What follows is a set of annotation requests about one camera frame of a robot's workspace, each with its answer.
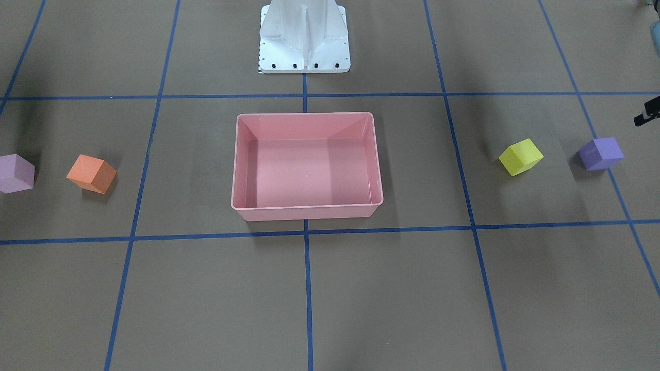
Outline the purple foam block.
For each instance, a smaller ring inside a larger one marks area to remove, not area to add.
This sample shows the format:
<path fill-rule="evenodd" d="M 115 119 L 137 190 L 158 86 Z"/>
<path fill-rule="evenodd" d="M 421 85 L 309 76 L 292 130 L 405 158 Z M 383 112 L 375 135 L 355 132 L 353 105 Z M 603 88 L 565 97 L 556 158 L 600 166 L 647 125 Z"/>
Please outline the purple foam block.
<path fill-rule="evenodd" d="M 625 159 L 615 137 L 595 138 L 577 151 L 587 171 L 605 171 Z"/>

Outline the yellow foam block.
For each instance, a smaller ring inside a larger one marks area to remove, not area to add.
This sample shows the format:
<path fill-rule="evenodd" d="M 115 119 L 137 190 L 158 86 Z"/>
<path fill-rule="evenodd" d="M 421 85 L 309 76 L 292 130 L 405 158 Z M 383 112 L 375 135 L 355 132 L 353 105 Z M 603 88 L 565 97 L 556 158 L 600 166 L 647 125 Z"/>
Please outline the yellow foam block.
<path fill-rule="evenodd" d="M 517 176 L 528 171 L 544 158 L 531 139 L 525 139 L 510 145 L 498 157 L 510 176 Z"/>

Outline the orange foam block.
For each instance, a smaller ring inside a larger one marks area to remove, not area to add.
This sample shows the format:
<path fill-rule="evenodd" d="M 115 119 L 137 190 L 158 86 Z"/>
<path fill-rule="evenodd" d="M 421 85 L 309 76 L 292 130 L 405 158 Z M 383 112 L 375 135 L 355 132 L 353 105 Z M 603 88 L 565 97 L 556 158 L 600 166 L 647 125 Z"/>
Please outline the orange foam block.
<path fill-rule="evenodd" d="M 116 176 L 116 169 L 105 160 L 80 154 L 66 178 L 83 190 L 105 195 Z"/>

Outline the pink plastic bin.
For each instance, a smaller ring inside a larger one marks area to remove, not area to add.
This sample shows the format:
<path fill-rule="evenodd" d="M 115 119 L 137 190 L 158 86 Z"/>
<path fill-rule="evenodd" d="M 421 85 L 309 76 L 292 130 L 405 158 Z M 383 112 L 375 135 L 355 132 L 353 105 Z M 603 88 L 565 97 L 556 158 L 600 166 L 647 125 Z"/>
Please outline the pink plastic bin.
<path fill-rule="evenodd" d="M 230 205 L 244 220 L 365 218 L 383 202 L 372 113 L 238 115 Z"/>

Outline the light pink foam block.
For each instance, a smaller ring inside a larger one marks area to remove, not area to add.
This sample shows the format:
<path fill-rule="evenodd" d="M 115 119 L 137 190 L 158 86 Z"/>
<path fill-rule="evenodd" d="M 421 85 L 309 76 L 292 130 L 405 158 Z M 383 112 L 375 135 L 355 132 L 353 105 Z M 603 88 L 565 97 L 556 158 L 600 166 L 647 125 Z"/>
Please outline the light pink foam block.
<path fill-rule="evenodd" d="M 17 154 L 1 156 L 1 192 L 13 193 L 33 189 L 35 166 Z"/>

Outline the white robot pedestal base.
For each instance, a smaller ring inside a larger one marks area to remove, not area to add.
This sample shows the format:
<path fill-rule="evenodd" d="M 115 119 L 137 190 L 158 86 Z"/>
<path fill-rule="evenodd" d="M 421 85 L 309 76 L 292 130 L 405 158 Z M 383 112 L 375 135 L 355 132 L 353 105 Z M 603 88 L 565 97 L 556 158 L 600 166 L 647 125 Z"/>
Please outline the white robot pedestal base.
<path fill-rule="evenodd" d="M 351 53 L 346 9 L 335 1 L 271 1 L 260 11 L 258 71 L 346 73 Z"/>

